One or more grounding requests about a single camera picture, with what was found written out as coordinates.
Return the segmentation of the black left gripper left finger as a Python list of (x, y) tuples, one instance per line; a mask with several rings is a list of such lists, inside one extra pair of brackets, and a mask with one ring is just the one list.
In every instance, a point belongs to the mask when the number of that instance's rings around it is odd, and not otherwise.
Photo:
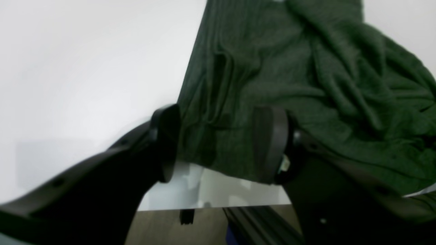
[(170, 182), (180, 108), (170, 104), (106, 151), (1, 205), (1, 233), (36, 245), (124, 244), (143, 196)]

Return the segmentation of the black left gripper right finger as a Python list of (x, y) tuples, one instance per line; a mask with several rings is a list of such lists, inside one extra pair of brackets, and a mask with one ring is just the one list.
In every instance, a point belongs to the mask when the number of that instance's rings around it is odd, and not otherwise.
[(284, 109), (252, 114), (255, 171), (281, 185), (307, 245), (434, 245), (430, 195), (403, 197), (299, 128)]

